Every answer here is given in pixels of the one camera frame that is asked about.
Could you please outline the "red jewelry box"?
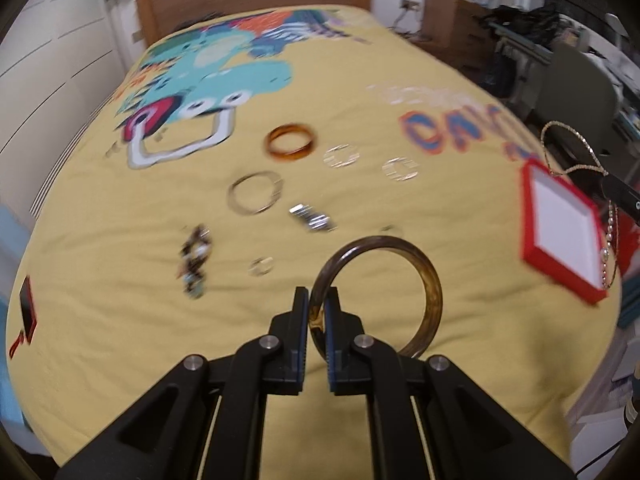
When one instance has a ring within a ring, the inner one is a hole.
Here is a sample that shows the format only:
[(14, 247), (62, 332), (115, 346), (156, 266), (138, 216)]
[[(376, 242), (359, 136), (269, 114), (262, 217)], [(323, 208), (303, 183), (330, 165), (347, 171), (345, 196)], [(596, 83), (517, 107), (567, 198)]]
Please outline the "red jewelry box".
[(522, 259), (587, 304), (606, 297), (602, 229), (596, 208), (576, 186), (538, 160), (521, 169)]

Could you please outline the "dark beaded earrings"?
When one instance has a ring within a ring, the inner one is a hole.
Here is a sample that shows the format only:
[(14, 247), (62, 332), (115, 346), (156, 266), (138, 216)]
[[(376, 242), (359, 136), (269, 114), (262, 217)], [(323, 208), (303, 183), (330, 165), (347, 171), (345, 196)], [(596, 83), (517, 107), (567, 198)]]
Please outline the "dark beaded earrings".
[(196, 226), (180, 250), (181, 264), (178, 279), (184, 292), (192, 299), (203, 295), (206, 273), (203, 266), (212, 252), (213, 242), (204, 224)]

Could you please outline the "dark tortoiseshell bangle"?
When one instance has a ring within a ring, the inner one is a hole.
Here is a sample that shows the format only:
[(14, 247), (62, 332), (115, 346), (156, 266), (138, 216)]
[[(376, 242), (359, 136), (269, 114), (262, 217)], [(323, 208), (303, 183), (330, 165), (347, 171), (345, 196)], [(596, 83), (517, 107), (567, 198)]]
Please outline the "dark tortoiseshell bangle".
[(419, 274), (423, 285), (425, 304), (422, 320), (416, 333), (408, 344), (399, 350), (399, 354), (413, 359), (420, 358), (435, 338), (442, 320), (444, 297), (442, 296), (442, 284), (440, 284), (439, 276), (431, 260), (419, 247), (402, 238), (389, 235), (365, 236), (341, 247), (322, 266), (314, 280), (309, 298), (308, 327), (314, 346), (322, 359), (328, 359), (326, 357), (324, 303), (328, 298), (329, 290), (345, 266), (366, 252), (374, 250), (385, 250), (404, 258)]

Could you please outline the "thin silver bangle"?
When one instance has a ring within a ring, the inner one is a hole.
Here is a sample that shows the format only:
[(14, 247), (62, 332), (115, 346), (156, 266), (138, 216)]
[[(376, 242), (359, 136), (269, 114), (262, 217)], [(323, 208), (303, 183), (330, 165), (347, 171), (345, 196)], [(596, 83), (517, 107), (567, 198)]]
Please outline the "thin silver bangle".
[(262, 214), (280, 200), (283, 185), (282, 177), (275, 171), (262, 170), (244, 174), (229, 185), (227, 205), (242, 216)]

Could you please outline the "amber orange bangle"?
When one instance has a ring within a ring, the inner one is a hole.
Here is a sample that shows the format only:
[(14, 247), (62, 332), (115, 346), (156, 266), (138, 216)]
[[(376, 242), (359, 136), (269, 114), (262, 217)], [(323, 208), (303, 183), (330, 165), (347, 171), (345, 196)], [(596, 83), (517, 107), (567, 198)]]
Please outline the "amber orange bangle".
[(285, 124), (274, 128), (265, 137), (265, 152), (280, 162), (292, 162), (310, 155), (317, 144), (317, 136), (304, 124)]

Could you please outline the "green grey chair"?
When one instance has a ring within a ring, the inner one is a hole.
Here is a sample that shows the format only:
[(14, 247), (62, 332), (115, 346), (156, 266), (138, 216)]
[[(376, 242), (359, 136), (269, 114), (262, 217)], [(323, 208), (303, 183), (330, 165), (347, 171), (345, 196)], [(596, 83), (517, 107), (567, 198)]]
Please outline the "green grey chair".
[(544, 71), (534, 106), (541, 125), (556, 120), (577, 130), (599, 154), (611, 132), (618, 97), (612, 81), (585, 53), (559, 44)]

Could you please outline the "cluttered desk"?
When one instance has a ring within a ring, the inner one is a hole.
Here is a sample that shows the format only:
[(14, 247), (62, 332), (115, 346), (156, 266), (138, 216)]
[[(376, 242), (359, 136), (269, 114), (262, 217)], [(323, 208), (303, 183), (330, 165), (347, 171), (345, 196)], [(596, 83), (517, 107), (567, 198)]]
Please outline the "cluttered desk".
[(615, 44), (553, 3), (528, 12), (498, 6), (478, 24), (501, 58), (483, 87), (529, 129), (559, 120), (607, 160), (639, 158), (639, 67)]

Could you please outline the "wooden nightstand drawers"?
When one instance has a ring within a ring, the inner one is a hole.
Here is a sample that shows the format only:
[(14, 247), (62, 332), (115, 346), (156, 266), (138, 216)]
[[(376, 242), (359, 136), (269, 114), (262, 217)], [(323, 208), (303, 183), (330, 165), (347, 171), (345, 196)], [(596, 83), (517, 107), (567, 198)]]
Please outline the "wooden nightstand drawers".
[(424, 0), (418, 45), (455, 68), (480, 68), (490, 60), (496, 45), (480, 24), (489, 13), (468, 0)]

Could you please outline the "yellow dinosaur bedspread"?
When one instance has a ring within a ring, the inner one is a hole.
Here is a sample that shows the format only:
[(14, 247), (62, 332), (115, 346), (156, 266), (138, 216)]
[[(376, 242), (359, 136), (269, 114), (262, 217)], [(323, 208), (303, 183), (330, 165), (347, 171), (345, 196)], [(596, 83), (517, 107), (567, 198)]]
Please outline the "yellow dinosaur bedspread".
[[(264, 149), (274, 128), (317, 136), (305, 158)], [(355, 145), (333, 169), (328, 148)], [(384, 162), (419, 174), (395, 182)], [(67, 462), (178, 359), (216, 359), (265, 331), (344, 245), (391, 235), (442, 283), (431, 350), (448, 356), (553, 452), (604, 357), (620, 294), (587, 304), (521, 255), (521, 169), (553, 159), (499, 101), (349, 6), (273, 9), (172, 35), (130, 70), (50, 189), (17, 273), (37, 327), (6, 326), (11, 382), (53, 459)], [(254, 216), (229, 185), (275, 171), (280, 200)], [(199, 224), (212, 252), (203, 295), (178, 279)]]

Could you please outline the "white wardrobe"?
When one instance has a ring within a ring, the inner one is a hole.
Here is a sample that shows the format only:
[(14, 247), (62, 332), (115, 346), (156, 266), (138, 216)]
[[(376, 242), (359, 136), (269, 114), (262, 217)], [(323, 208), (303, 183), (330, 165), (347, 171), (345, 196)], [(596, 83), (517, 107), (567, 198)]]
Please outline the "white wardrobe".
[(1, 43), (1, 200), (23, 222), (77, 130), (124, 78), (103, 0), (28, 0)]

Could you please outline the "wall power socket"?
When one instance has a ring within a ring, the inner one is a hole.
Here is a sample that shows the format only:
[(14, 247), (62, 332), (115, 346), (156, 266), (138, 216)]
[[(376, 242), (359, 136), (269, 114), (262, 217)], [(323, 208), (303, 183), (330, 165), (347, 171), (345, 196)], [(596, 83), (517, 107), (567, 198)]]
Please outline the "wall power socket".
[(400, 0), (399, 6), (401, 9), (416, 10), (420, 8), (420, 2), (414, 0)]

